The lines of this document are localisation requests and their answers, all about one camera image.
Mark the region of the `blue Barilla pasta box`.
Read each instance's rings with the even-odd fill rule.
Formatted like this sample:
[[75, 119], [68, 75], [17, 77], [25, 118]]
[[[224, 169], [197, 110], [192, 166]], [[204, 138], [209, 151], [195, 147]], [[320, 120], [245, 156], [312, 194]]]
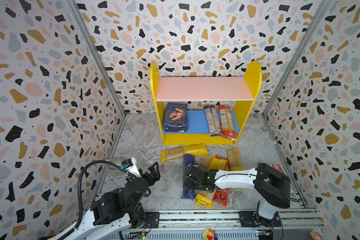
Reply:
[[187, 132], [189, 127], [188, 104], [167, 103], [164, 115], [164, 131], [167, 133]]

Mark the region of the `dark label spaghetti bag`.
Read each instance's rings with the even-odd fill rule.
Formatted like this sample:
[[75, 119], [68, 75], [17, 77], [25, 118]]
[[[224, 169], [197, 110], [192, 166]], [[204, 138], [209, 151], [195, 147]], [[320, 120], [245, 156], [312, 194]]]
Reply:
[[223, 133], [220, 127], [220, 122], [215, 106], [212, 105], [204, 106], [204, 112], [210, 131], [210, 136], [211, 137], [222, 136]]

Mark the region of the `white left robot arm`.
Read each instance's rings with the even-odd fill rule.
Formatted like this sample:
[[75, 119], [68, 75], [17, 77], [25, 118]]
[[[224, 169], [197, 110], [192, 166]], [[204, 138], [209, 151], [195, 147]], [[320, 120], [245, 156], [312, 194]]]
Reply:
[[155, 162], [149, 166], [148, 172], [143, 173], [137, 168], [135, 158], [123, 161], [120, 166], [106, 160], [101, 163], [126, 174], [125, 186], [103, 194], [85, 211], [82, 180], [87, 169], [96, 162], [87, 164], [78, 179], [78, 220], [54, 236], [54, 240], [100, 240], [129, 228], [143, 228], [141, 233], [146, 234], [158, 227], [160, 214], [146, 213], [140, 201], [151, 194], [150, 187], [160, 180], [159, 164]]

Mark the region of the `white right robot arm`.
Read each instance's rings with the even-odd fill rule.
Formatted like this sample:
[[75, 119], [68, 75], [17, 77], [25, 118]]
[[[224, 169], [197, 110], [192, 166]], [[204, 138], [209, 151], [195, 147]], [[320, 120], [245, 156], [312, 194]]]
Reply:
[[262, 197], [255, 218], [272, 220], [279, 209], [288, 209], [291, 201], [291, 180], [265, 163], [250, 170], [205, 172], [195, 166], [187, 169], [185, 186], [189, 190], [213, 192], [223, 189], [254, 189]]

